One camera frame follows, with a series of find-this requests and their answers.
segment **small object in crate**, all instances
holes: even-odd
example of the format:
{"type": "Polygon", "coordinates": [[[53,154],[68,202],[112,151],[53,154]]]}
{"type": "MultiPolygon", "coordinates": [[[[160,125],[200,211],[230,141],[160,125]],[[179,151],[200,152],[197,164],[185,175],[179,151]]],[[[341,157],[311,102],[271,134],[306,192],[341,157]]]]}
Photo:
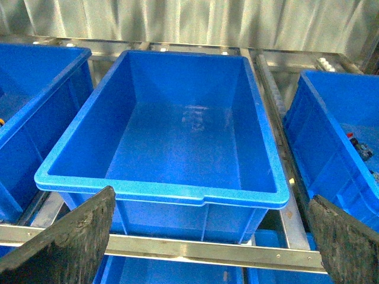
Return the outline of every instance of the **small object in crate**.
{"type": "Polygon", "coordinates": [[[347,133],[347,136],[364,162],[369,160],[374,155],[373,150],[367,144],[358,142],[358,140],[354,137],[353,132],[347,133]]]}
{"type": "Polygon", "coordinates": [[[372,176],[374,177],[375,181],[377,183],[379,183],[379,173],[377,172],[373,172],[372,170],[370,170],[370,173],[372,174],[372,176]]]}

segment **blue plastic crate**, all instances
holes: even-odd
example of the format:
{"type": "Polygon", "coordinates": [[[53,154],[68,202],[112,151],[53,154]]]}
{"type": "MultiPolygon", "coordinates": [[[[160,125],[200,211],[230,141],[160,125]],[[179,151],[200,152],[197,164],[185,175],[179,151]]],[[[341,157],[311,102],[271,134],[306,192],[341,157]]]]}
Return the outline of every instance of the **blue plastic crate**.
{"type": "MultiPolygon", "coordinates": [[[[308,234],[311,249],[315,249],[315,243],[311,234],[308,234]]],[[[255,234],[257,246],[284,247],[275,231],[258,230],[255,234]]],[[[249,284],[333,284],[328,275],[291,272],[270,269],[248,269],[249,284]]]]}
{"type": "Polygon", "coordinates": [[[379,231],[379,77],[304,72],[284,118],[308,193],[324,196],[379,231]],[[346,134],[375,155],[362,161],[346,134]]]}
{"type": "Polygon", "coordinates": [[[0,219],[15,222],[34,174],[91,94],[90,50],[0,44],[0,219]]]}
{"type": "Polygon", "coordinates": [[[112,231],[240,243],[288,201],[247,59],[124,52],[35,175],[74,209],[115,189],[112,231]]]}
{"type": "Polygon", "coordinates": [[[110,256],[101,284],[243,284],[239,267],[110,256]]]}
{"type": "Polygon", "coordinates": [[[0,259],[1,257],[5,256],[6,254],[13,251],[15,247],[6,247],[6,246],[0,246],[0,259]]]}

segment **metal shelf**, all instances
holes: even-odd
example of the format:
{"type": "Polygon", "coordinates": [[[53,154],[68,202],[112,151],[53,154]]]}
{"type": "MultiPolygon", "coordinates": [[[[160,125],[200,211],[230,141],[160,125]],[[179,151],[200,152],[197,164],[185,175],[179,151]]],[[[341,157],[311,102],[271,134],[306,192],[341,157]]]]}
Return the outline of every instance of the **metal shelf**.
{"type": "MultiPolygon", "coordinates": [[[[258,82],[259,91],[269,115],[271,128],[285,169],[291,197],[286,208],[279,211],[277,231],[285,238],[287,248],[233,245],[182,241],[162,238],[110,235],[106,254],[116,256],[144,257],[179,262],[211,263],[264,269],[292,270],[300,272],[326,273],[321,255],[311,251],[306,229],[296,203],[307,211],[308,196],[304,190],[291,150],[285,139],[278,110],[280,93],[296,89],[298,74],[303,69],[316,69],[317,59],[325,57],[338,72],[361,73],[345,56],[336,53],[312,53],[305,51],[279,51],[261,49],[240,49],[226,46],[197,46],[189,44],[145,43],[127,41],[86,40],[80,38],[52,38],[36,36],[7,35],[0,37],[3,43],[34,43],[60,46],[87,47],[92,50],[90,69],[94,84],[97,85],[110,68],[112,62],[124,50],[157,50],[200,52],[207,54],[242,55],[248,58],[258,82]],[[285,74],[292,78],[281,81],[285,74]]],[[[0,224],[0,245],[20,246],[44,228],[51,225],[65,205],[58,193],[39,193],[17,225],[0,224]]]]}

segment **crate bottom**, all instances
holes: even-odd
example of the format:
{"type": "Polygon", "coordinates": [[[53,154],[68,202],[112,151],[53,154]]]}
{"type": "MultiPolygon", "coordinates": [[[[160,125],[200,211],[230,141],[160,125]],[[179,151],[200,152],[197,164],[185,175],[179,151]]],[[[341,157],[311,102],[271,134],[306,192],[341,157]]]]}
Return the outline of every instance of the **crate bottom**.
{"type": "Polygon", "coordinates": [[[231,110],[136,104],[105,178],[241,189],[231,110]]]}

